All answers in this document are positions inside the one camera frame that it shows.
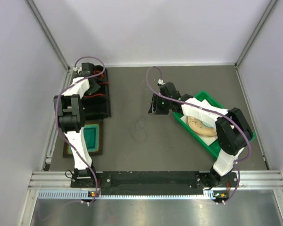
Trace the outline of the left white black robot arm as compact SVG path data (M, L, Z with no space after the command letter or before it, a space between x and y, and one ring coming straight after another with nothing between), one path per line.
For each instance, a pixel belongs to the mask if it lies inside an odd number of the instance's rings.
M81 179L91 187L98 180L91 154L100 150L100 125L87 121L83 98L100 89L97 77L105 72L105 67L82 63L74 71L76 75L71 84L54 97L55 124L75 161L72 179Z

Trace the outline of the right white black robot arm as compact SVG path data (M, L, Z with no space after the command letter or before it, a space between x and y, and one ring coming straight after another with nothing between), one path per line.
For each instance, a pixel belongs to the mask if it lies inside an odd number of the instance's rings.
M213 106L207 100L181 95L171 82L158 80L159 92L154 92L149 114L182 115L185 125L199 138L214 137L219 153L209 172L209 187L222 186L237 163L239 155L247 147L254 134L239 108L231 110Z

